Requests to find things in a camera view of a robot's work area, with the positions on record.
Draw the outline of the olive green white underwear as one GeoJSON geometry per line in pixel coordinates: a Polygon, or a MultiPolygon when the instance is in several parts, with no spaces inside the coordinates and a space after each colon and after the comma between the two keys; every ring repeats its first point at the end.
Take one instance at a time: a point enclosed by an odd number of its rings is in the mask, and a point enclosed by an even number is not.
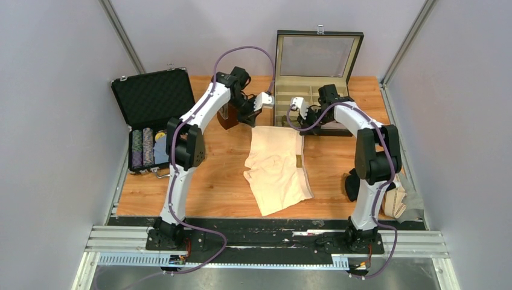
{"type": "Polygon", "coordinates": [[[290,122],[289,122],[288,118],[285,115],[281,116],[280,126],[282,126],[282,127],[290,127],[291,123],[293,123],[293,121],[290,120],[290,122]]]}

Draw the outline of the beige underwear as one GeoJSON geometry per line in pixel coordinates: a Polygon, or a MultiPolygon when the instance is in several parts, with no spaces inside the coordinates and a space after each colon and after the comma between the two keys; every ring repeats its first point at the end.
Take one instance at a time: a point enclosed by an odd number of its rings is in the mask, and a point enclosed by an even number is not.
{"type": "Polygon", "coordinates": [[[304,137],[290,127],[256,126],[243,176],[260,214],[268,216],[313,198],[304,167],[304,137]]]}

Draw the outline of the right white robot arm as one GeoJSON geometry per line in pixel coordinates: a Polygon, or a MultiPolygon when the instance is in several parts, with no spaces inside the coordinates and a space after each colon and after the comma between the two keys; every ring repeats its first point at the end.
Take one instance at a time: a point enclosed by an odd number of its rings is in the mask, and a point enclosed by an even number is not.
{"type": "Polygon", "coordinates": [[[352,98],[340,96],[334,84],[320,87],[318,93],[321,108],[312,125],[335,121],[356,137],[354,168],[359,189],[350,216],[352,231],[344,238],[346,247],[357,253],[369,244],[366,231],[375,231],[379,226],[383,196],[402,169],[398,129],[371,118],[352,98]]]}

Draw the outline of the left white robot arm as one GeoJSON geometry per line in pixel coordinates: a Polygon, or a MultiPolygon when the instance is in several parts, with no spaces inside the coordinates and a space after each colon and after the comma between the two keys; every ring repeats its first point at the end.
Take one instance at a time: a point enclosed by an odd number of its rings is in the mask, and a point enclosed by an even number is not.
{"type": "Polygon", "coordinates": [[[185,204],[192,175],[206,157],[203,132],[217,117],[224,129],[238,124],[254,127],[262,111],[261,98],[244,93],[251,77],[238,66],[227,74],[216,73],[200,100],[180,118],[167,123],[166,151],[170,160],[170,180],[164,207],[154,223],[155,234],[171,250],[185,242],[185,204]]]}

